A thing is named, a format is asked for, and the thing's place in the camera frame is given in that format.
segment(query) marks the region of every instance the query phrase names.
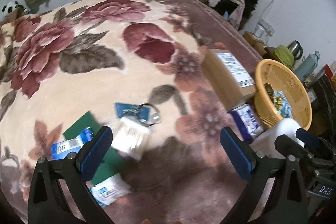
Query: electric kettle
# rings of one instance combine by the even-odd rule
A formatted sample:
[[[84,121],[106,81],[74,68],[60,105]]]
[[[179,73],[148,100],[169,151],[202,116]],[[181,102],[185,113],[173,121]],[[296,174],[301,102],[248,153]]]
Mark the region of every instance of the electric kettle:
[[[288,45],[287,48],[291,51],[292,55],[294,56],[294,60],[299,60],[302,57],[303,49],[298,41],[294,40],[292,43]]]

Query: yellow plastic basket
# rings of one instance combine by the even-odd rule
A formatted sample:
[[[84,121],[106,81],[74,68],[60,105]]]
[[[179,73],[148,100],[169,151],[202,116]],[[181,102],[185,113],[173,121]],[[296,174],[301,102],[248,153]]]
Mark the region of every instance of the yellow plastic basket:
[[[312,119],[309,97],[300,80],[290,69],[275,60],[262,60],[257,65],[255,80],[258,89],[254,97],[255,108],[268,128],[280,122],[283,117],[275,109],[264,84],[270,84],[275,91],[283,91],[292,109],[292,119],[305,130],[309,129]]]

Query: floral blanket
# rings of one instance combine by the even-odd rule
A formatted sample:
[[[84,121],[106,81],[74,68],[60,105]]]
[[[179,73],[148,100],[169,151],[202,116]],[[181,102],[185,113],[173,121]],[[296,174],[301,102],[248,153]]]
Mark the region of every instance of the floral blanket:
[[[219,223],[240,196],[219,143],[236,125],[200,64],[207,47],[229,49],[249,73],[261,57],[211,8],[82,0],[3,25],[0,45],[1,189],[23,219],[37,159],[87,111],[115,130],[115,102],[150,102],[162,116],[122,174],[132,193],[105,207],[116,223]]]

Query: key ring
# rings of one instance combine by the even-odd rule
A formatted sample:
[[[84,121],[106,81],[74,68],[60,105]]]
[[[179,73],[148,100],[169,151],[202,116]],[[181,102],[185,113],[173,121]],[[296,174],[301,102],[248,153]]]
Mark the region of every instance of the key ring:
[[[143,107],[143,106],[150,106],[155,110],[155,113],[152,116],[153,116],[154,121],[157,120],[157,122],[154,122],[154,123],[151,123],[151,124],[148,124],[148,123],[144,122],[146,120],[144,120],[140,117],[140,108]],[[138,110],[138,113],[137,113],[136,117],[137,117],[138,121],[145,127],[150,127],[150,126],[155,125],[155,124],[157,124],[161,121],[160,110],[155,105],[152,105],[150,103],[141,104],[141,105],[137,106],[137,110]]]

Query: blue gripper pad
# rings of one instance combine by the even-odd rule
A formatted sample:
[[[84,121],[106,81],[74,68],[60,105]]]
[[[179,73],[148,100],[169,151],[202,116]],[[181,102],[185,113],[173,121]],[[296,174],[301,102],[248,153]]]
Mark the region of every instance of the blue gripper pad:
[[[112,139],[111,128],[103,126],[92,141],[86,142],[78,152],[76,167],[81,172],[83,182],[92,180],[107,150],[111,146]]]
[[[249,181],[256,166],[254,151],[245,142],[241,141],[230,127],[220,132],[220,143],[227,153],[241,179]]]
[[[312,149],[320,149],[321,148],[321,141],[318,137],[310,134],[307,130],[303,128],[299,128],[296,131],[296,138],[300,141],[304,142],[304,144]]]

